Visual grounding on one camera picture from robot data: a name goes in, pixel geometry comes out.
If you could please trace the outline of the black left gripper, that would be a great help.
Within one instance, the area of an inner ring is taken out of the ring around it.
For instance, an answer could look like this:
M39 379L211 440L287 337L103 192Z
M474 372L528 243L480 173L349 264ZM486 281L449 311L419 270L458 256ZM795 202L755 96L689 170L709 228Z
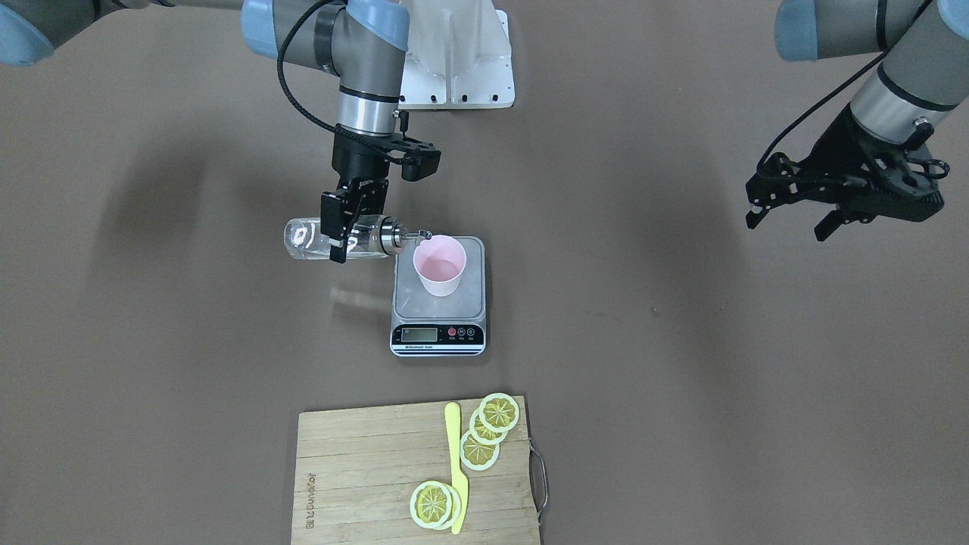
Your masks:
M831 210L815 226L817 241L826 241L852 222L868 224L871 215L921 222L941 211L945 201L938 181L946 176L946 165L927 147L934 129L930 121L917 123L903 144L890 144L869 134L851 107L844 107L802 162L810 176L837 184L828 194L841 208ZM746 227L754 230L772 210L786 204L783 199L750 200Z

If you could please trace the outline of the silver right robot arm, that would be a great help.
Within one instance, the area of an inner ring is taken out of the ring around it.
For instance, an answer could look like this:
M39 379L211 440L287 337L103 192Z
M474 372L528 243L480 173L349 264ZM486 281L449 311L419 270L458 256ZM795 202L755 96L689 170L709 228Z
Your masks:
M333 137L337 187L319 200L319 215L291 220L284 242L298 260L381 259L398 255L411 235L384 213L388 173L418 182L438 168L434 145L406 135L400 110L409 11L394 1L201 1L208 9L239 12L246 45L276 62L288 103ZM294 96L288 65L336 77L335 121L311 113Z

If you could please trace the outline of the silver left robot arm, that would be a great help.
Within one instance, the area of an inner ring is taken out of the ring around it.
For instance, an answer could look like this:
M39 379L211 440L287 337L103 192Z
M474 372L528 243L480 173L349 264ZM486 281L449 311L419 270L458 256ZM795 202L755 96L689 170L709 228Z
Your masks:
M927 143L967 99L967 37L965 1L782 2L774 40L783 59L874 59L850 77L862 86L806 158L765 149L746 183L747 226L775 208L817 201L831 206L814 227L826 241L854 222L923 222L941 211L949 165Z

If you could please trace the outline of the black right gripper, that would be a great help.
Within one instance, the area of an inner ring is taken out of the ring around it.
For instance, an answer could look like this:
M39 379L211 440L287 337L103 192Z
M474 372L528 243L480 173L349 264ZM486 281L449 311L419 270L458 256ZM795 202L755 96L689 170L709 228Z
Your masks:
M337 188L319 200L319 231L330 239L330 261L346 263L356 259L354 225L363 215L381 214L388 192L390 166L397 164L392 151L385 151L391 139L401 134L366 135L349 129L335 129L332 166L338 175Z

